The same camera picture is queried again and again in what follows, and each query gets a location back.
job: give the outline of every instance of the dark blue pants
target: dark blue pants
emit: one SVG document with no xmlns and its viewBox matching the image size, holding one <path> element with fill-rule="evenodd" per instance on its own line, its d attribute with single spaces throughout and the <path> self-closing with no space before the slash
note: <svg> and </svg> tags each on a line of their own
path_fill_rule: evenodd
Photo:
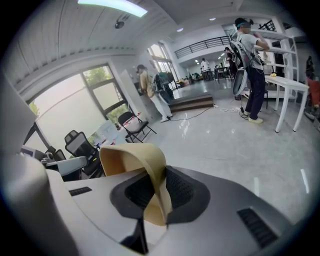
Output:
<svg viewBox="0 0 320 256">
<path fill-rule="evenodd" d="M 261 69 L 248 67 L 246 69 L 251 84 L 251 93 L 245 107 L 245 111 L 251 112 L 250 118 L 256 120 L 265 98 L 266 80 Z"/>
</svg>

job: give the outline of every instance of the shiny white floor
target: shiny white floor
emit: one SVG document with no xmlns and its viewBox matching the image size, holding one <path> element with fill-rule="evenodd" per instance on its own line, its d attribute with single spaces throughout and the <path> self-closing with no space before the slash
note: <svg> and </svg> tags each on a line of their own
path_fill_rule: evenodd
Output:
<svg viewBox="0 0 320 256">
<path fill-rule="evenodd" d="M 201 82 L 175 91 L 177 97 L 211 92 L 219 108 L 240 107 L 231 82 Z M 304 218 L 318 197 L 320 181 L 320 133 L 305 116 L 297 132 L 293 126 L 299 105 L 288 104 L 280 133 L 275 132 L 281 108 L 263 104 L 263 124 L 242 119 L 239 113 L 210 108 L 179 112 L 168 121 L 152 124 L 144 142 L 156 144 L 168 165 L 184 167 L 235 181 L 282 212 L 294 224 Z"/>
</svg>

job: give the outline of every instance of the red cloth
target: red cloth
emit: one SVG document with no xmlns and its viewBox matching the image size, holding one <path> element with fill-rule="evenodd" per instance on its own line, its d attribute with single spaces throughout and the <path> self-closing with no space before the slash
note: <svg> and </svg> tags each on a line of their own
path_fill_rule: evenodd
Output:
<svg viewBox="0 0 320 256">
<path fill-rule="evenodd" d="M 320 103 L 320 82 L 316 80 L 306 79 L 311 93 L 312 105 L 319 105 Z"/>
</svg>

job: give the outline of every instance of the black mesh grille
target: black mesh grille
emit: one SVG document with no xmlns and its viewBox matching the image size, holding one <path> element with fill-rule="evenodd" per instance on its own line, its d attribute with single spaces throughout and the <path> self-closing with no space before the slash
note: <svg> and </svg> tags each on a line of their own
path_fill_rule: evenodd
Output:
<svg viewBox="0 0 320 256">
<path fill-rule="evenodd" d="M 145 209 L 155 190 L 149 175 L 144 176 L 125 189 L 125 196 L 141 209 Z"/>
<path fill-rule="evenodd" d="M 85 186 L 85 187 L 69 190 L 69 193 L 72 197 L 74 197 L 77 195 L 81 195 L 83 193 L 87 193 L 89 191 L 92 191 L 92 189 L 90 187 Z"/>
<path fill-rule="evenodd" d="M 237 213 L 261 248 L 277 240 L 277 236 L 254 210 L 247 208 L 239 210 Z"/>
<path fill-rule="evenodd" d="M 172 171 L 166 172 L 166 189 L 170 194 L 173 209 L 186 204 L 194 196 L 192 184 Z"/>
</svg>

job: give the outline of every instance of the white desk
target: white desk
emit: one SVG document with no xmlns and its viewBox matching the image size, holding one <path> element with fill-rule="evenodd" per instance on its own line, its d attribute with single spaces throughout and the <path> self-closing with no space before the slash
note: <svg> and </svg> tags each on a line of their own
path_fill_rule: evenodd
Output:
<svg viewBox="0 0 320 256">
<path fill-rule="evenodd" d="M 303 92 L 303 96 L 302 96 L 302 101 L 301 101 L 301 106 L 300 106 L 300 111 L 298 114 L 298 117 L 295 121 L 294 127 L 293 127 L 293 131 L 296 132 L 298 129 L 298 126 L 300 124 L 302 115 L 304 113 L 305 110 L 305 106 L 306 106 L 306 101 L 307 101 L 307 95 L 308 95 L 308 89 L 309 87 L 303 83 L 297 82 L 297 81 L 293 81 L 284 77 L 280 77 L 280 76 L 276 76 L 276 77 L 272 77 L 270 75 L 265 75 L 265 81 L 269 82 L 269 83 L 274 83 L 276 84 L 276 101 L 275 101 L 275 108 L 274 111 L 278 110 L 278 106 L 279 106 L 279 93 L 280 93 L 280 87 L 284 88 L 284 98 L 283 98 L 283 104 L 282 104 L 282 110 L 281 110 L 281 114 L 280 114 L 280 118 L 278 121 L 278 124 L 275 128 L 275 131 L 278 133 L 280 131 L 281 125 L 284 121 L 285 118 L 285 114 L 286 114 L 286 110 L 287 110 L 287 106 L 288 106 L 288 100 L 289 100 L 289 92 L 290 90 L 296 90 L 296 91 L 302 91 Z"/>
</svg>

